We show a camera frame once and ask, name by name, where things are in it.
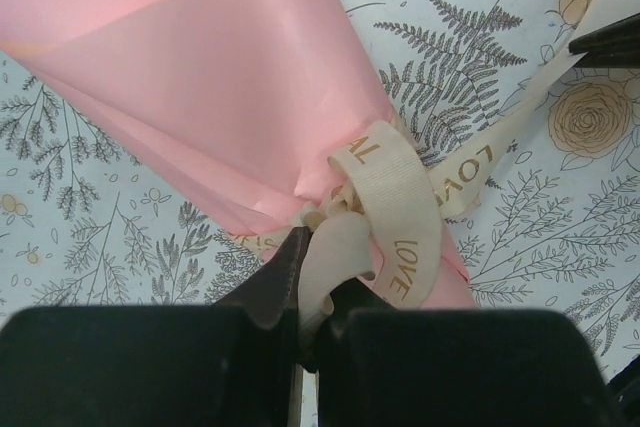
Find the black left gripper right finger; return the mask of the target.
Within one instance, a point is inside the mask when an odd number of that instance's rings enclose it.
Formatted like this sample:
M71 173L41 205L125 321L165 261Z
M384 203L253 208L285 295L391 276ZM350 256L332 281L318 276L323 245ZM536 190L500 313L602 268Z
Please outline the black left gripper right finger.
M399 310L361 281L332 292L314 344L323 426L609 426L613 400L563 315Z

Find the beige printed ribbon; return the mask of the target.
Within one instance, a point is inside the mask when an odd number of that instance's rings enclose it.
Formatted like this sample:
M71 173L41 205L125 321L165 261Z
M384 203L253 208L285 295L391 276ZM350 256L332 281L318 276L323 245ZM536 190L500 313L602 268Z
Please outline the beige printed ribbon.
M400 102L393 113L373 86L349 84L336 99L293 100L297 82L280 76L283 99L256 94L242 118L259 128L257 174L219 187L206 210L248 252L265 256L289 225L306 225L318 244L300 283L302 339L309 342L335 307L329 292L361 275L399 308L471 303L467 271L443 221L473 208L511 136L573 63L560 52L527 80L516 106L499 109L496 73L515 57L495 39L518 18L495 4L479 9L428 0L428 25L383 21L422 58L381 72Z

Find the pink wrapping paper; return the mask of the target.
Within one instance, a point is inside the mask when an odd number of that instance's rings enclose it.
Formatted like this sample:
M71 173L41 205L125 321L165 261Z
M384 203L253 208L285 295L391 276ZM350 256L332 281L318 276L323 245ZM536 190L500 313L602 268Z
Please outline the pink wrapping paper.
M280 76L396 113L340 0L1 0L1 48L213 221L220 185L257 174L243 105L283 99Z

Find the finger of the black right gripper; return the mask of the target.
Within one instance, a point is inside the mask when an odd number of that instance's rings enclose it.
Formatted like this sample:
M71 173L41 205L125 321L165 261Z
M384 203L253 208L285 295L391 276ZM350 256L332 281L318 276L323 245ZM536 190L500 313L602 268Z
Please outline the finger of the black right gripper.
M639 14L621 19L569 43L573 55L583 54L580 68L638 68Z

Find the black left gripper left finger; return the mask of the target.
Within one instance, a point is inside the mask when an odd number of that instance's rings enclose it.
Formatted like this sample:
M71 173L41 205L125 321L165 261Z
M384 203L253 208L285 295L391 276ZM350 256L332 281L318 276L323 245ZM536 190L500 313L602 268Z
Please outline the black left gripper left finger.
M296 426L298 283L293 229L213 305L33 307L1 331L5 426Z

